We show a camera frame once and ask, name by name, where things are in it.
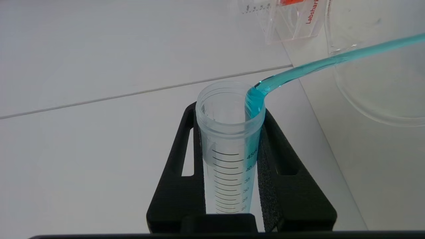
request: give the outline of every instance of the printed number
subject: printed number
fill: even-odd
[[[253,152],[251,152],[251,153],[248,155],[248,157],[246,157],[246,158],[247,158],[247,159],[252,158],[252,157],[255,155],[255,153],[257,152],[257,150],[258,150],[258,148],[256,148]]]

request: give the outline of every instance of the blue liquid stream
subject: blue liquid stream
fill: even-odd
[[[316,71],[328,68],[333,65],[340,63],[357,60],[360,58],[368,57],[371,55],[383,53],[390,50],[395,50],[404,46],[409,46],[415,43],[425,41],[425,33],[414,35],[411,37],[400,38],[397,40],[388,41],[385,43],[377,44],[374,46],[365,47],[362,49],[356,49],[341,53],[336,56],[328,57],[325,59],[310,62],[288,71],[268,77],[254,87],[249,89],[246,95],[245,107],[247,114],[250,118],[254,118],[261,110],[264,104],[264,98],[266,95],[281,85],[288,83],[297,78],[311,74]]]

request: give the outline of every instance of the orange label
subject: orange label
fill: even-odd
[[[291,4],[294,4],[294,3],[301,3],[301,2],[304,2],[304,0],[280,0],[281,1],[281,5],[282,6],[286,6],[286,5],[291,5]]]

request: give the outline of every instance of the white surface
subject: white surface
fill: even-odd
[[[290,65],[227,0],[0,2],[0,117]]]
[[[278,71],[230,78],[253,84]],[[181,116],[199,83],[0,120],[0,238],[43,233],[147,233],[146,210]],[[356,205],[299,83],[266,105],[338,212]],[[258,192],[252,213],[262,228]]]
[[[327,57],[325,31],[285,43],[297,66]],[[370,230],[425,229],[425,128],[373,121],[341,94],[326,69],[301,83]]]

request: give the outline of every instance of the blue liquid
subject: blue liquid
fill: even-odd
[[[425,33],[418,34],[412,37],[400,38],[397,40],[388,41],[362,49],[348,51],[336,56],[310,62],[266,78],[260,81],[248,91],[245,103],[247,113],[250,115],[251,119],[254,118],[259,113],[258,109],[261,109],[261,107],[263,107],[264,98],[266,97],[266,95],[274,89],[292,80],[343,62],[357,60],[360,58],[368,57],[371,55],[383,53],[386,51],[398,49],[404,46],[409,46],[424,41]]]

